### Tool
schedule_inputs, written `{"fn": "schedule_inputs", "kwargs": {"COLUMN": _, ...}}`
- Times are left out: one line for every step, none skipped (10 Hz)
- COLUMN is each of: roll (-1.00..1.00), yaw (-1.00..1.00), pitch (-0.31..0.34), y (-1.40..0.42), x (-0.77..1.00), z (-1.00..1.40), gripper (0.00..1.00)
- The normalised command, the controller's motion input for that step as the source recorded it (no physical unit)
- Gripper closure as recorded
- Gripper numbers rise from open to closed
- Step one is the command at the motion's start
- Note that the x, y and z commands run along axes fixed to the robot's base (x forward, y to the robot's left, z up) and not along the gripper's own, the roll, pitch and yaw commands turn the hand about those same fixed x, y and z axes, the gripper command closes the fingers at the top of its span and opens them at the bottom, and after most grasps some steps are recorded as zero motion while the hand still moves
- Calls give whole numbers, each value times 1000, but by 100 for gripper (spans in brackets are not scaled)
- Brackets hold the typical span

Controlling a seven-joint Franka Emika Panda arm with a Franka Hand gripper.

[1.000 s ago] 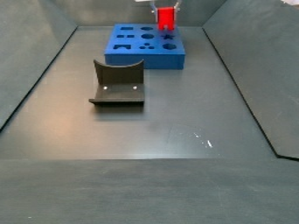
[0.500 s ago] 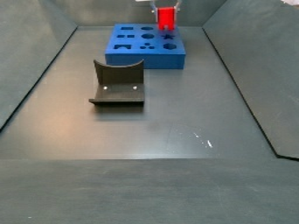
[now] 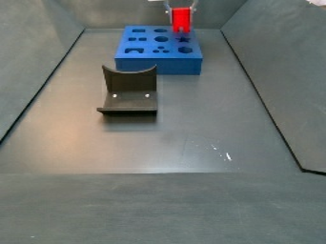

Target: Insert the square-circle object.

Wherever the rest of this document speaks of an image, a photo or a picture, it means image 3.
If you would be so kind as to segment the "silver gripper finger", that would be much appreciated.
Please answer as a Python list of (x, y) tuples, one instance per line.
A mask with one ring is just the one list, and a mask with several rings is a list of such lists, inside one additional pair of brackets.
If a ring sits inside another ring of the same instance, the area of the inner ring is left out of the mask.
[(196, 11), (196, 6), (199, 4), (199, 0), (193, 0), (192, 4), (191, 4), (191, 12), (193, 13)]
[(165, 8), (165, 13), (167, 14), (171, 14), (171, 6), (169, 6), (169, 0), (163, 0), (163, 5), (164, 5), (164, 8)]

